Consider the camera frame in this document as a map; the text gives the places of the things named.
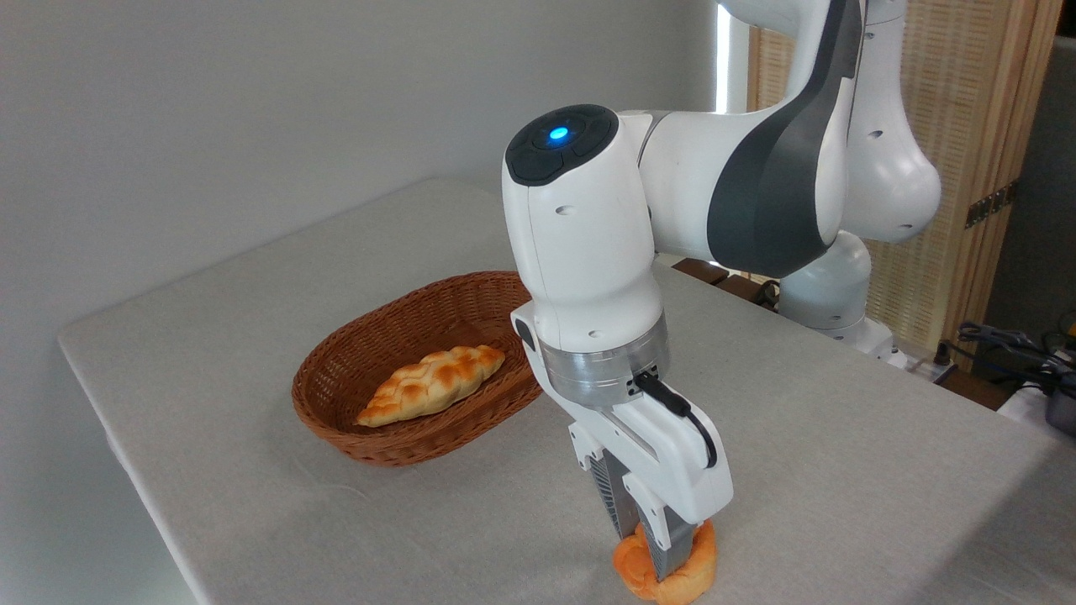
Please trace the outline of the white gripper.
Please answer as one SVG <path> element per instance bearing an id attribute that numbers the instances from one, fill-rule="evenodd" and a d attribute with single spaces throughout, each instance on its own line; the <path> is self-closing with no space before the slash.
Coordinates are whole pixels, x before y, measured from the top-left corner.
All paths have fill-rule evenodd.
<path id="1" fill-rule="evenodd" d="M 657 581 L 665 581 L 686 563 L 697 524 L 734 495 L 714 422 L 660 379 L 665 322 L 625 347 L 576 354 L 538 340 L 533 306 L 519 307 L 511 320 L 535 378 L 572 417 L 576 458 L 619 539 L 642 521 Z"/>

